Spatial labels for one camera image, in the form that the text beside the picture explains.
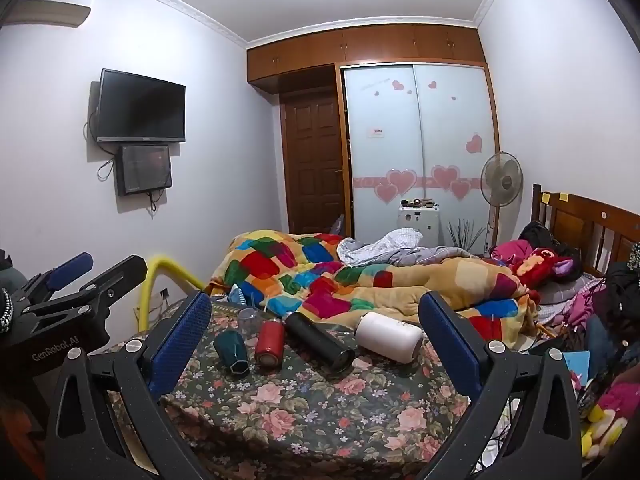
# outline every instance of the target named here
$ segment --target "blue textured pad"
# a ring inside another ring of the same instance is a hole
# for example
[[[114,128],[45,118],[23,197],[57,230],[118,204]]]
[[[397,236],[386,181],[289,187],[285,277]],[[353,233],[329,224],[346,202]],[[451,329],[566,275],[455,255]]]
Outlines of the blue textured pad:
[[[75,258],[53,269],[47,278],[47,288],[51,292],[62,290],[69,283],[88,273],[94,267],[94,259],[89,253],[80,253]]]
[[[149,391],[155,402],[171,393],[211,320],[211,300],[198,294],[152,361]]]
[[[482,391],[478,360],[429,294],[420,298],[418,318],[456,391],[476,400]]]

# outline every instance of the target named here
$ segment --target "red thermos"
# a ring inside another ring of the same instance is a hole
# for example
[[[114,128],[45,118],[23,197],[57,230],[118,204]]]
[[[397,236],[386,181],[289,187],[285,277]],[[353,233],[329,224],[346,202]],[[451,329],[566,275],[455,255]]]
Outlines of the red thermos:
[[[284,353],[284,326],[279,319],[268,319],[262,324],[255,345],[255,360],[265,368],[282,364]]]

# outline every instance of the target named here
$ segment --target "silver bolt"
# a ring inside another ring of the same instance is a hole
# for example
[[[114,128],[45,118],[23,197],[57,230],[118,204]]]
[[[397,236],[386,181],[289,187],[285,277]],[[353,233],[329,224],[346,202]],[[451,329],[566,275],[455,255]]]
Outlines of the silver bolt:
[[[556,361],[560,361],[562,360],[562,352],[559,351],[557,348],[552,348],[549,350],[549,357],[551,357],[552,359],[555,359]]]
[[[140,339],[132,339],[124,346],[124,349],[127,352],[130,352],[132,354],[133,352],[137,352],[141,348],[142,348],[142,341],[140,341]]]
[[[78,359],[82,355],[82,349],[74,346],[69,352],[66,353],[66,356],[69,359]]]
[[[496,354],[501,354],[506,350],[506,347],[504,346],[504,343],[502,341],[494,339],[493,341],[489,341],[489,350]]]

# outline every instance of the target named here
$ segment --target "wooden cabinet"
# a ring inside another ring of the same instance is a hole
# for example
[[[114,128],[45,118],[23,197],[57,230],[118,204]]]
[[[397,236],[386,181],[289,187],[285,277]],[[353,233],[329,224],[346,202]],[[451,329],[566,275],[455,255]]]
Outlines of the wooden cabinet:
[[[342,62],[456,59],[484,62],[478,31],[449,25],[370,25],[289,40],[247,51],[247,81]]]
[[[342,30],[346,61],[417,57],[413,25],[371,25]]]

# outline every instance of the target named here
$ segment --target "wall-mounted tv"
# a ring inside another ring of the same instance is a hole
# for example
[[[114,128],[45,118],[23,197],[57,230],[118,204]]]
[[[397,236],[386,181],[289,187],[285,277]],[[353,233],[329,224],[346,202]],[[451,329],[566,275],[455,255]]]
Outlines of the wall-mounted tv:
[[[102,69],[98,142],[184,142],[183,85]]]

